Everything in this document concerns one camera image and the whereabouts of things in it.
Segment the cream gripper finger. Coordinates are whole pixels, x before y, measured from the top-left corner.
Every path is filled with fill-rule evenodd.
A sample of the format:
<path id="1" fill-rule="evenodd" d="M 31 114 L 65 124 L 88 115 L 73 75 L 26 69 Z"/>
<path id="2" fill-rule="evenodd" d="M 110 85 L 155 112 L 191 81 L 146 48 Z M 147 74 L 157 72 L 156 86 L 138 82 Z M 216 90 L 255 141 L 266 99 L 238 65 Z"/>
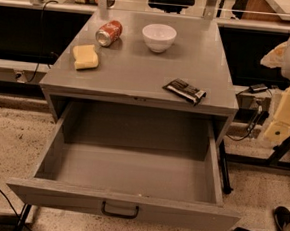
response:
<path id="1" fill-rule="evenodd" d="M 264 137 L 272 143 L 280 144 L 290 137 L 290 87 L 281 94 L 273 119 L 264 132 Z"/>

